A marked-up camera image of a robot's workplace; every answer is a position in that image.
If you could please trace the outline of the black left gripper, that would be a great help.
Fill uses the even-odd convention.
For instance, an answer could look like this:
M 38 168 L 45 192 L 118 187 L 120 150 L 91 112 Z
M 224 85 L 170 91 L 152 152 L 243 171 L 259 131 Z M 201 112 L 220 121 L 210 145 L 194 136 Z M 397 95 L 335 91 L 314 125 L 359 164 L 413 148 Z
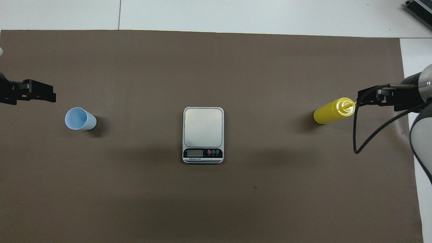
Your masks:
M 56 93 L 51 85 L 35 80 L 26 79 L 23 82 L 10 82 L 0 72 L 0 102 L 9 105 L 16 105 L 18 101 L 42 100 L 50 103 L 56 102 Z

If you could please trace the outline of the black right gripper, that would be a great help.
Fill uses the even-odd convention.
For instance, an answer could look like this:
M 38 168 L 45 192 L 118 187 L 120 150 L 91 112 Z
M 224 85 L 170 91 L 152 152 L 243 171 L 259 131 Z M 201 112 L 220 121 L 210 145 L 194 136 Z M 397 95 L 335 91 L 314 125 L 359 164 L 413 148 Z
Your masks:
M 420 74 L 421 72 L 405 78 L 401 85 L 418 85 Z M 395 112 L 401 112 L 422 105 L 424 101 L 417 87 L 412 89 L 400 87 L 383 89 L 382 86 L 373 86 L 358 91 L 358 107 L 377 105 L 378 103 L 381 103 L 380 106 L 394 106 Z

